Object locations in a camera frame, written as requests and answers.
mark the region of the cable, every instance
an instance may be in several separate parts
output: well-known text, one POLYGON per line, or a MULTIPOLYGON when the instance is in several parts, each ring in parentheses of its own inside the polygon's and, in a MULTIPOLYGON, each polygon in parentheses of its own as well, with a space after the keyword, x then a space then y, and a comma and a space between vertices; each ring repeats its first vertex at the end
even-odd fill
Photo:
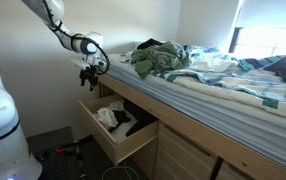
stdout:
POLYGON ((136 178, 137 178, 138 180, 140 180, 140 177, 139 177, 139 175, 136 173, 136 171, 135 171, 133 168, 127 167, 127 166, 118 166, 118 167, 108 168, 107 170, 104 171, 101 180, 104 180, 104 176, 105 176, 105 174, 106 174, 108 171, 113 170, 113 169, 123 169, 123 168, 125 168, 125 169, 130 169, 131 171, 133 171, 134 174, 136 175, 136 178))
POLYGON ((105 70, 102 71, 101 69, 99 69, 99 72, 96 72, 96 74, 97 74, 97 75, 105 74, 105 73, 109 70, 110 60, 109 60, 108 56, 106 55, 106 53, 104 52, 104 50, 100 47, 100 45, 97 44, 97 43, 96 43, 93 39, 91 39, 91 38, 88 38, 88 37, 77 37, 77 35, 79 35, 79 34, 76 34, 76 35, 71 36, 71 35, 69 35, 68 33, 66 33, 65 31, 63 31, 63 30, 60 28, 60 26, 63 24, 62 21, 60 21, 60 25, 57 26, 57 25, 55 24, 55 22, 53 21, 53 14, 51 14, 51 10, 50 10, 50 8, 49 8, 49 6, 48 6, 46 0, 43 0, 42 2, 43 2, 43 4, 44 4, 44 6, 45 6, 45 9, 46 9, 47 14, 48 14, 48 18, 49 18, 49 20, 50 20, 50 22, 51 22, 52 27, 54 28, 54 31, 59 31, 59 32, 62 33, 63 35, 69 37, 69 38, 71 39, 71 48, 72 48, 73 50, 74 50, 74 47, 73 47, 73 40, 74 40, 74 39, 75 39, 75 40, 78 39, 78 40, 88 41, 89 43, 94 44, 97 49, 99 49, 99 51, 103 54, 104 58, 106 59, 106 64, 107 64, 107 65, 106 65, 105 70))
POLYGON ((127 168, 124 168, 126 174, 130 177, 130 180, 132 180, 132 177, 130 175, 130 173, 127 171, 127 168))

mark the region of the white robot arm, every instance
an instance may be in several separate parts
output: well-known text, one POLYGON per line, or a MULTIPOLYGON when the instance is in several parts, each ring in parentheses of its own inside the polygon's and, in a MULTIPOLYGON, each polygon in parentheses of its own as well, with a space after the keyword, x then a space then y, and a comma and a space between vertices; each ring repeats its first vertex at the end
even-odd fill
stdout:
MULTIPOLYGON (((22 1, 43 20, 66 49, 86 56, 83 61, 74 59, 72 62, 81 67, 82 84, 87 79, 92 89, 97 83, 97 75, 106 73, 109 68, 109 59, 101 49, 102 36, 94 32, 85 36, 69 31, 60 20, 64 14, 61 0, 22 1)), ((0 76, 0 180, 35 180, 41 171, 41 164, 28 150, 14 100, 5 90, 0 76)))

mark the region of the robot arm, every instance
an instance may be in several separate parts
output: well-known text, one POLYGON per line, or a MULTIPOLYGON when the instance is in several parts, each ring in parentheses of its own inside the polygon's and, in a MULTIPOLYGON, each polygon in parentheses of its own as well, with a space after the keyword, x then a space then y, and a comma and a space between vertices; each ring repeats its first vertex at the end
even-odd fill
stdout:
POLYGON ((100 34, 91 32, 87 36, 79 33, 73 33, 68 30, 61 18, 64 14, 64 5, 61 0, 22 0, 49 29, 59 38, 63 47, 86 55, 84 61, 73 59, 75 65, 81 68, 80 78, 83 86, 87 79, 90 84, 90 90, 97 84, 97 75, 107 72, 109 69, 109 59, 101 49, 103 38, 100 34))

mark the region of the open drawer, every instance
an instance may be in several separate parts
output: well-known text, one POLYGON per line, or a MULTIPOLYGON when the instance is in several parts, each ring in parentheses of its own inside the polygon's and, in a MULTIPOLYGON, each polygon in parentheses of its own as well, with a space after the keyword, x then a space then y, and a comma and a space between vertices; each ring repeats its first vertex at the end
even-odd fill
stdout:
MULTIPOLYGON (((87 103, 79 101, 82 110, 88 117, 85 121, 86 126, 90 129, 95 140, 115 166, 157 137, 158 121, 155 121, 134 134, 126 137, 125 135, 122 136, 115 134, 114 132, 110 133, 94 116, 94 113, 97 113, 99 109, 107 107, 112 102, 122 99, 123 97, 120 95, 112 95, 87 103)), ((122 132, 123 129, 120 128, 121 132, 119 130, 118 133, 125 134, 126 131, 122 132)))

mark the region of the white cloth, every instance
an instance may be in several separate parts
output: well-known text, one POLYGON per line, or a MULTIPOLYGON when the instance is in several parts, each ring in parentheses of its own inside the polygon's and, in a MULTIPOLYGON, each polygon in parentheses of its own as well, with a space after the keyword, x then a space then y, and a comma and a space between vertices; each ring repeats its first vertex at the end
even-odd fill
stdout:
POLYGON ((115 111, 124 111, 123 102, 123 100, 114 101, 110 104, 109 108, 115 111))
POLYGON ((106 129, 116 127, 118 124, 114 112, 109 108, 101 108, 97 111, 97 119, 103 124, 106 129))
POLYGON ((237 62, 222 59, 194 60, 189 69, 205 72, 223 72, 230 66, 237 66, 237 62))

